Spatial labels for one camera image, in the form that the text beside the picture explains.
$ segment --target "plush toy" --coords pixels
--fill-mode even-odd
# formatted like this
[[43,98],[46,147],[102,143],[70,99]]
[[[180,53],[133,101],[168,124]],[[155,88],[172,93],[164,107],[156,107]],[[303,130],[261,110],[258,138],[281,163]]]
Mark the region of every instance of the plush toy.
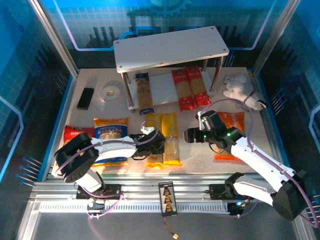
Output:
[[246,75],[239,74],[235,77],[226,77],[224,84],[226,84],[226,90],[223,91],[223,95],[227,98],[238,99],[249,108],[257,111],[267,107],[267,104],[255,92],[254,86]]

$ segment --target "wire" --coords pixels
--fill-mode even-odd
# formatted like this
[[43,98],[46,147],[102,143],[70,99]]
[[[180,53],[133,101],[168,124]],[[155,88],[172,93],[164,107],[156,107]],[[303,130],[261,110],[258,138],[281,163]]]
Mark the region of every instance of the wire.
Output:
[[168,231],[168,233],[170,233],[174,239],[177,239],[179,235],[170,230],[170,228],[167,225],[167,218],[165,216],[163,217],[163,221],[164,221],[164,227]]
[[281,173],[283,173],[283,175],[288,178],[289,180],[291,180],[293,182],[293,184],[298,188],[299,192],[301,193],[301,195],[303,196],[306,204],[308,205],[308,207],[310,208],[310,211],[311,211],[311,214],[312,214],[312,217],[313,217],[313,220],[314,220],[314,224],[312,223],[311,220],[307,219],[306,217],[302,216],[300,214],[300,216],[305,219],[307,222],[309,222],[311,224],[312,227],[314,227],[315,229],[317,229],[319,227],[319,223],[318,223],[318,219],[317,219],[317,215],[316,215],[316,212],[312,206],[312,203],[310,202],[307,194],[305,193],[305,191],[302,189],[302,187],[297,183],[297,181],[292,177],[290,176],[284,169],[282,169],[282,167],[278,166],[276,163],[274,163],[272,160],[270,160],[268,157],[264,156],[261,152],[257,151],[254,146],[252,145],[252,142],[250,140],[250,137],[251,137],[251,133],[252,133],[252,130],[253,130],[253,127],[254,127],[254,123],[255,123],[255,119],[254,119],[254,116],[253,116],[253,113],[252,113],[252,110],[250,109],[250,107],[248,107],[244,102],[238,100],[238,99],[235,99],[235,98],[225,98],[225,99],[220,99],[220,100],[217,100],[217,101],[214,101],[212,102],[210,105],[208,105],[203,111],[200,112],[200,114],[204,113],[208,108],[210,108],[212,105],[216,104],[216,103],[219,103],[219,102],[223,102],[223,101],[235,101],[235,102],[238,102],[238,103],[241,103],[242,105],[246,106],[247,109],[248,109],[248,112],[250,114],[250,118],[251,118],[251,122],[250,122],[250,127],[249,127],[249,130],[248,130],[248,134],[247,134],[247,143],[248,143],[248,146],[250,147],[250,149],[252,150],[253,153],[255,153],[258,157],[264,159],[267,163],[269,163],[271,166],[273,166],[274,168],[276,168],[278,171],[280,171]]
[[111,211],[121,202],[121,200],[124,198],[123,193],[119,193],[118,196],[120,196],[119,200],[118,200],[115,204],[113,204],[112,207],[110,207],[110,208],[109,208],[107,211],[105,211],[104,213],[100,213],[100,214],[97,214],[97,215],[91,215],[91,214],[89,214],[89,213],[87,212],[86,214],[88,214],[88,215],[90,216],[90,218],[96,218],[96,219],[98,219],[98,218],[100,218],[100,217],[102,217],[102,216],[104,216],[104,215],[107,215],[107,214],[108,214],[109,212],[111,212]]
[[89,214],[88,212],[86,214],[88,214],[91,218],[100,218],[106,214],[108,214],[110,211],[112,211],[112,209],[114,209],[120,202],[121,200],[124,198],[124,194],[123,193],[115,193],[115,194],[109,194],[109,195],[97,195],[97,194],[94,194],[94,193],[91,193],[89,192],[87,189],[85,189],[84,187],[82,188],[87,194],[89,194],[90,196],[92,197],[95,197],[95,198],[100,198],[100,199],[105,199],[105,198],[112,198],[112,197],[120,197],[119,200],[112,205],[112,207],[110,207],[107,211],[103,212],[103,213],[100,213],[100,214],[97,214],[97,215],[91,215]]
[[245,216],[248,216],[255,209],[255,207],[258,205],[258,203],[259,203],[259,200],[257,199],[255,204],[252,206],[252,208],[249,211],[247,211],[246,213],[241,214],[241,215],[231,215],[231,217],[240,219],[240,218],[244,218]]
[[213,152],[215,152],[216,154],[222,154],[222,153],[225,151],[225,149],[223,149],[221,152],[215,151],[215,150],[211,147],[211,144],[210,144],[210,143],[209,143],[209,148],[210,148]]
[[66,160],[63,164],[61,164],[61,166],[55,171],[55,173],[59,173],[65,166],[67,166],[69,163],[71,163],[76,157],[78,157],[80,154],[84,153],[85,151],[89,150],[89,149],[92,149],[94,147],[97,147],[97,146],[102,146],[102,145],[105,145],[105,144],[129,144],[129,145],[143,145],[143,144],[147,144],[149,142],[151,142],[153,139],[156,138],[156,136],[158,135],[158,132],[159,132],[159,126],[158,126],[158,123],[152,119],[147,119],[145,121],[142,122],[141,124],[141,128],[142,126],[145,124],[146,121],[152,121],[155,123],[156,125],[156,131],[155,131],[155,134],[148,140],[146,141],[140,141],[140,142],[131,142],[131,141],[121,141],[121,140],[107,140],[107,141],[102,141],[102,142],[98,142],[98,143],[95,143],[95,144],[92,144],[92,145],[89,145],[89,146],[86,146],[85,148],[81,149],[80,151],[78,151],[77,153],[75,153],[73,156],[71,156],[68,160]]

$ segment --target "pasta package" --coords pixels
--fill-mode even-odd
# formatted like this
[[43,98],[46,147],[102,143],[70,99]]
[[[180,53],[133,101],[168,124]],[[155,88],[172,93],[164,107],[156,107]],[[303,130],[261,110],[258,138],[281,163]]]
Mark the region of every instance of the pasta package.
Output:
[[176,93],[179,99],[180,111],[196,110],[195,101],[192,97],[190,84],[185,68],[172,71]]
[[[94,131],[97,139],[120,139],[128,135],[128,118],[94,119]],[[96,166],[123,166],[128,165],[126,157],[101,159],[94,163]]]
[[150,81],[148,73],[137,73],[135,75],[136,92],[140,115],[155,113],[152,103]]
[[180,162],[177,114],[162,114],[161,130],[165,136],[163,165],[182,166]]
[[199,67],[188,67],[186,72],[195,104],[198,107],[211,104]]
[[[218,115],[221,121],[225,124],[226,128],[229,129],[231,127],[236,127],[241,132],[245,131],[245,112],[237,112],[237,113],[230,113],[230,112],[218,112]],[[240,159],[229,154],[217,146],[214,145],[214,151],[217,153],[214,155],[215,160],[237,160]]]
[[[146,127],[154,127],[154,129],[159,129],[161,131],[161,126],[162,126],[162,120],[161,120],[162,115],[161,114],[147,114],[145,116],[145,120],[154,120],[153,121],[146,121],[145,126]],[[145,168],[164,168],[164,159],[162,154],[150,154],[146,158],[146,164],[144,165]]]

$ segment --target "snack bag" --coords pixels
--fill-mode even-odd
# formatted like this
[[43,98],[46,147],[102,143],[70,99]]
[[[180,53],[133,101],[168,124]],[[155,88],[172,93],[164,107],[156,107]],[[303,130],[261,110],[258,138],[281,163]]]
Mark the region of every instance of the snack bag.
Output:
[[186,72],[195,104],[198,107],[211,104],[199,67],[188,67]]
[[[225,124],[226,128],[236,127],[241,132],[245,132],[245,112],[218,112],[221,121]],[[217,153],[214,155],[215,160],[240,160],[239,158],[221,150],[216,145],[213,145],[213,150]]]
[[163,165],[182,166],[180,163],[177,114],[162,114],[161,130],[165,136]]
[[[145,116],[145,120],[154,120],[158,124],[158,129],[161,131],[161,114],[147,114]],[[157,125],[153,121],[146,121],[146,127],[154,127],[157,128]],[[159,167],[161,169],[164,168],[164,159],[162,154],[151,154],[146,158],[145,168],[154,168]]]
[[74,127],[66,125],[64,127],[63,142],[66,145],[71,139],[81,133],[87,133],[90,138],[95,137],[94,127]]
[[[128,118],[120,119],[94,119],[94,131],[97,139],[119,139],[128,135]],[[104,166],[123,166],[128,165],[126,157],[115,157],[101,159],[94,163],[94,167]]]
[[135,75],[136,92],[138,94],[139,113],[154,114],[154,106],[150,91],[150,82],[148,73],[137,73]]
[[195,101],[192,97],[187,71],[185,68],[172,71],[176,93],[179,99],[180,111],[196,110]]

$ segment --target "orange snack bag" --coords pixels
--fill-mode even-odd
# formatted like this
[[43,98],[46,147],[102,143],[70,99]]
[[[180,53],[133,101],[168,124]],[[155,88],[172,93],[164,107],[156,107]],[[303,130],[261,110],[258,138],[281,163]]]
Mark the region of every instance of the orange snack bag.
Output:
[[[218,115],[221,121],[225,124],[226,128],[236,127],[241,132],[245,132],[245,112],[218,112]],[[222,150],[217,146],[213,147],[215,153],[215,160],[240,160],[239,158],[233,156],[232,154],[227,153],[226,151],[221,152]]]

